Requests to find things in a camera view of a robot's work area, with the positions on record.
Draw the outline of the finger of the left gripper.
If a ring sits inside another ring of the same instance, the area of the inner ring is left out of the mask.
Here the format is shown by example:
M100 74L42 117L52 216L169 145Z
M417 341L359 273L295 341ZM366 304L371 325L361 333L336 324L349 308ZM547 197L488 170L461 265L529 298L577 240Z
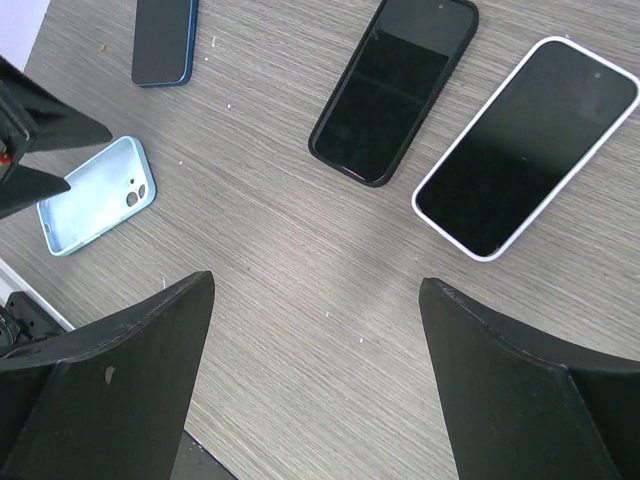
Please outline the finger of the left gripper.
M1 60L1 141L11 155L106 143L112 133Z
M70 189L69 183L62 177L25 166L16 166L1 181L0 218L6 218Z

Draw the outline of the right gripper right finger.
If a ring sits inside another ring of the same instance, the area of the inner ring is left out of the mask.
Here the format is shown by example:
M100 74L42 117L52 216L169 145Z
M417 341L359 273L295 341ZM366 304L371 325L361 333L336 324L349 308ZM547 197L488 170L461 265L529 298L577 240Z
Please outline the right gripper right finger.
M419 307L462 479L635 479L639 365L559 339L437 278Z

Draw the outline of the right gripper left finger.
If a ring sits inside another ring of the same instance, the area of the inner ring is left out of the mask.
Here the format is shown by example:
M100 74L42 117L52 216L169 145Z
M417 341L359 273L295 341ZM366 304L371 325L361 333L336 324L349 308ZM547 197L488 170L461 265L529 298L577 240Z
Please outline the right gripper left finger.
M167 479L215 298L208 271L67 331L27 294L1 309L1 475Z

